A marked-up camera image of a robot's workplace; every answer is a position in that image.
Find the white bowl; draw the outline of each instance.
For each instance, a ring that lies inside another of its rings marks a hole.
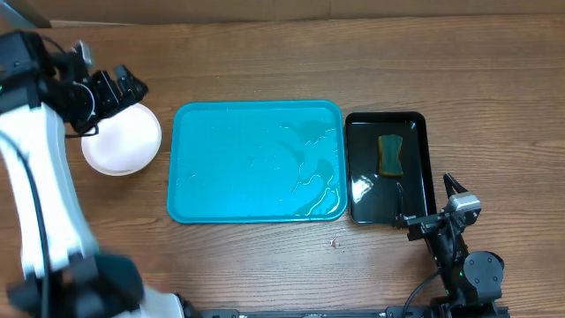
[[[82,154],[93,168],[109,176],[143,169],[161,146],[157,117],[139,103],[102,120],[98,128],[97,135],[81,138]]]

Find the sponge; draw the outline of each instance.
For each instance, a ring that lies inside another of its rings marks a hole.
[[[403,167],[400,164],[400,151],[403,138],[392,134],[379,137],[379,175],[401,177]]]

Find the turquoise tray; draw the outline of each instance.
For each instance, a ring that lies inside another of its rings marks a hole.
[[[347,207],[330,101],[191,102],[175,115],[167,210],[180,223],[333,220]]]

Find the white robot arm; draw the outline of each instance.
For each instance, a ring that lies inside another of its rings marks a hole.
[[[117,83],[104,71],[89,75],[93,62],[82,42],[50,54],[38,34],[15,32],[0,37],[0,47],[7,65],[0,73],[0,151],[19,213],[26,279],[8,291],[10,302],[41,317],[185,317],[179,297],[143,286],[130,260],[99,253],[64,148],[65,122],[84,136],[147,87],[123,66]]]

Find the black tray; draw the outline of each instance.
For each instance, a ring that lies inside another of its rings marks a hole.
[[[379,136],[403,137],[403,175],[379,175]],[[407,216],[436,213],[426,121],[417,112],[359,112],[345,119],[351,218],[357,223],[393,224],[403,188]]]

